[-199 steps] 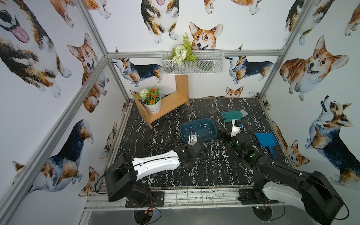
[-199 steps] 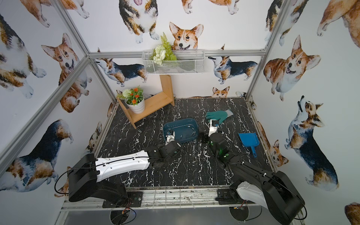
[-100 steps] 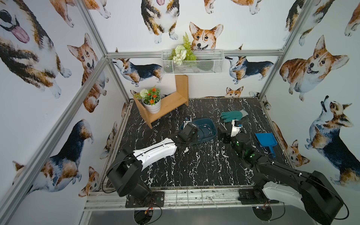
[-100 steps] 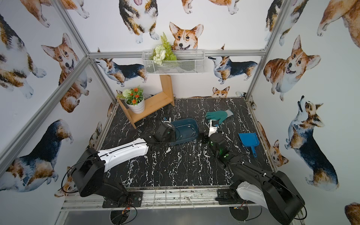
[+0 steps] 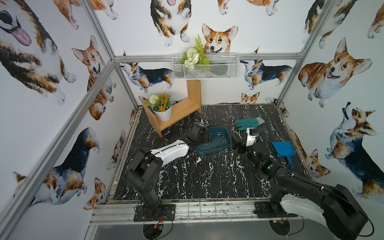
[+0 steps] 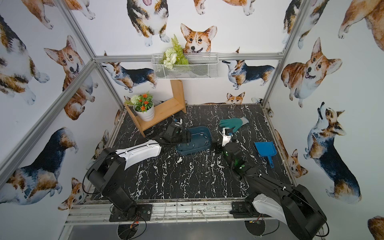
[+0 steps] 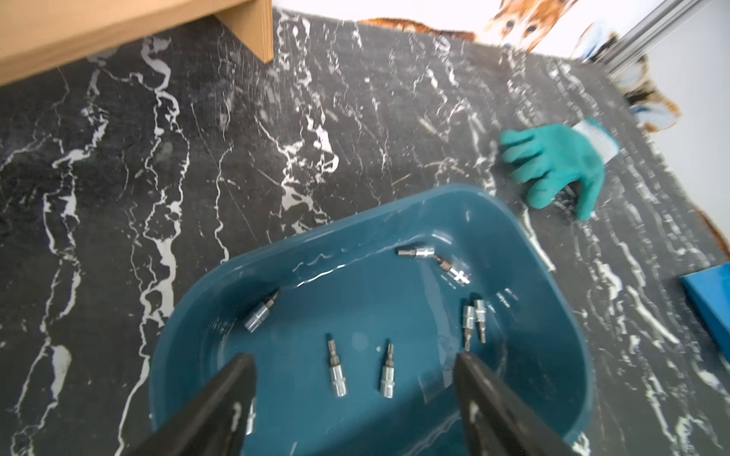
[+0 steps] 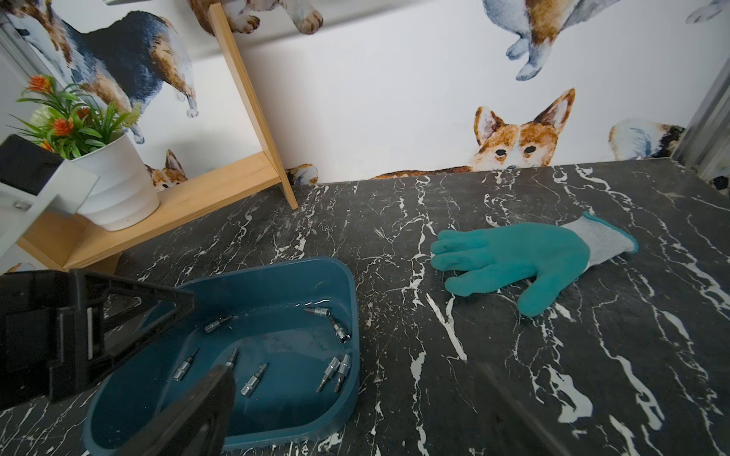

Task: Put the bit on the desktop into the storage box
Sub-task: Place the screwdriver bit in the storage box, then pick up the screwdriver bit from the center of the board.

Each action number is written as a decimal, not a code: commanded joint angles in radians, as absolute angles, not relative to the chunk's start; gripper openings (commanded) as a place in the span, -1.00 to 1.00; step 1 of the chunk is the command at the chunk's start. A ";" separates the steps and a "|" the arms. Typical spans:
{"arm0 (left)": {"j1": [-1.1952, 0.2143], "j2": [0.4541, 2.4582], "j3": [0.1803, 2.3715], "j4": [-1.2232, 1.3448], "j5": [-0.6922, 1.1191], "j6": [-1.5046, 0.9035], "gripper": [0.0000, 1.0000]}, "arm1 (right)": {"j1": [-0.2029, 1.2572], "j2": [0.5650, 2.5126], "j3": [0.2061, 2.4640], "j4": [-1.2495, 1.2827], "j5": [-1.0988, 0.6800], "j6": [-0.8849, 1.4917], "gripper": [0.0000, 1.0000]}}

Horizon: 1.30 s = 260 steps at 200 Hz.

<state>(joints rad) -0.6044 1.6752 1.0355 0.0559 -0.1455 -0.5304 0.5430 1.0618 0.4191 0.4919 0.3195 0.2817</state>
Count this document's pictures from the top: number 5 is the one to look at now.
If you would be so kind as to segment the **teal plastic storage box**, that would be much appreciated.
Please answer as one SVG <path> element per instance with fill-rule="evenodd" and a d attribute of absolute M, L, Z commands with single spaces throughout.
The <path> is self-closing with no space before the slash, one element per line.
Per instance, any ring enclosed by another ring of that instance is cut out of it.
<path fill-rule="evenodd" d="M 211 141 L 197 146 L 196 152 L 198 155 L 205 156 L 219 151 L 224 151 L 232 145 L 232 138 L 229 131 L 225 127 L 216 126 L 208 129 Z"/>

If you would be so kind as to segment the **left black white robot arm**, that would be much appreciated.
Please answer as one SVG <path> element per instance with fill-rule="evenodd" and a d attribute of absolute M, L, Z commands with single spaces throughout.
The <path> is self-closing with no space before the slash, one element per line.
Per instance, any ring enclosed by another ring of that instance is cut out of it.
<path fill-rule="evenodd" d="M 199 144 L 210 141 L 211 131 L 208 126 L 196 122 L 184 138 L 159 149 L 139 149 L 135 153 L 123 177 L 138 195 L 145 211 L 155 214 L 162 209 L 162 202 L 155 190 L 162 168 L 178 158 L 185 157 Z"/>

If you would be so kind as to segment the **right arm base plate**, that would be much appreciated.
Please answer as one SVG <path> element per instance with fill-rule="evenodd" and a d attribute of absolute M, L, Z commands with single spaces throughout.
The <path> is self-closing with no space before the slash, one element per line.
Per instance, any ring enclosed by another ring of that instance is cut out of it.
<path fill-rule="evenodd" d="M 260 219 L 264 218 L 282 218 L 282 217 L 297 217 L 295 214 L 288 214 L 282 208 L 279 203 L 263 201 L 263 202 L 255 202 L 254 203 L 255 210 L 254 214 L 258 216 Z"/>

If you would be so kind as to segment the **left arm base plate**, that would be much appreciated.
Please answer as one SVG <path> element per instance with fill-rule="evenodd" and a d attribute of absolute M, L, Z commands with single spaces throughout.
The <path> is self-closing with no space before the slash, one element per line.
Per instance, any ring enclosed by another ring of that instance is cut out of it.
<path fill-rule="evenodd" d="M 150 211 L 143 205 L 138 205 L 135 207 L 134 211 L 134 222 L 172 222 L 175 220 L 176 205 L 164 204 L 159 206 L 154 211 Z"/>

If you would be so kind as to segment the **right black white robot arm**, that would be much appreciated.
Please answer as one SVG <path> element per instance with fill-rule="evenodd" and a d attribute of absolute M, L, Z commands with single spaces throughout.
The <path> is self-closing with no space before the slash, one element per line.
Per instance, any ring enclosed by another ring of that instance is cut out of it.
<path fill-rule="evenodd" d="M 244 154 L 264 180 L 281 187 L 271 198 L 272 207 L 326 226 L 340 240 L 355 240 L 371 220 L 342 185 L 322 185 L 274 162 L 262 143 L 247 146 L 233 139 L 233 149 Z"/>

